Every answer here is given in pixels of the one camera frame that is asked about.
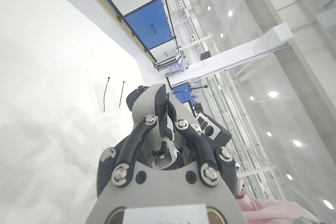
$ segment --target pink fabric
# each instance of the pink fabric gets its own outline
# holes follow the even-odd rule
[[[292,224],[295,218],[306,217],[317,221],[297,203],[280,200],[257,200],[245,195],[237,200],[248,224]]]

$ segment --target robotic hand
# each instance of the robotic hand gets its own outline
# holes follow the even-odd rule
[[[85,224],[246,224],[229,132],[195,118],[164,84],[140,86],[126,103],[133,130],[101,154]]]

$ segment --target recessed ceiling light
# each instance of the recessed ceiling light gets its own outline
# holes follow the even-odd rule
[[[300,141],[294,140],[293,143],[298,146],[301,147],[302,143]]]
[[[271,91],[271,92],[269,93],[269,96],[272,97],[272,98],[275,98],[275,97],[277,96],[277,92],[275,92],[275,91]]]
[[[334,209],[334,206],[331,205],[331,203],[330,203],[328,200],[323,200],[323,202],[324,202],[324,204],[325,204],[328,208],[330,208],[331,210]]]

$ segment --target blue panel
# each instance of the blue panel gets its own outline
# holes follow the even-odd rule
[[[189,89],[188,83],[173,87],[173,92],[187,90],[187,89]],[[174,95],[181,103],[184,103],[185,101],[190,100],[191,104],[193,105],[192,95],[189,90],[182,92],[182,93],[176,93]]]
[[[173,37],[161,0],[127,16],[126,21],[148,49],[165,43]]]

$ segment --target metal screw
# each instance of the metal screw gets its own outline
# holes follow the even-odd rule
[[[221,160],[223,160],[224,162],[230,162],[230,161],[232,161],[233,160],[233,156],[232,156],[231,151],[228,148],[223,147],[223,146],[221,147],[221,149],[222,149],[222,152],[221,152],[221,154],[219,154],[219,158]]]
[[[179,120],[179,122],[176,123],[176,125],[177,125],[177,128],[181,130],[187,129],[189,126],[187,120]]]
[[[218,184],[217,172],[214,168],[210,167],[207,163],[203,163],[200,169],[202,180],[210,185],[216,186]]]
[[[117,181],[120,181],[120,180],[122,180],[122,179],[124,179],[125,177],[126,177],[126,175],[127,175],[127,170],[126,169],[124,169],[123,167],[119,167],[117,170],[116,170],[116,172],[115,172],[116,174],[115,174],[115,179],[117,180]]]
[[[127,182],[126,176],[128,168],[129,165],[127,163],[122,163],[113,170],[111,181],[115,186],[122,186]]]
[[[202,133],[201,127],[197,124],[191,124],[192,128],[200,135]]]
[[[101,161],[104,162],[108,158],[114,158],[116,153],[115,148],[110,147],[105,149],[101,154]]]
[[[150,126],[156,122],[156,117],[153,114],[148,114],[146,116],[146,125]]]
[[[204,170],[205,177],[209,178],[211,181],[214,181],[217,179],[217,173],[216,170],[212,167],[207,167]]]

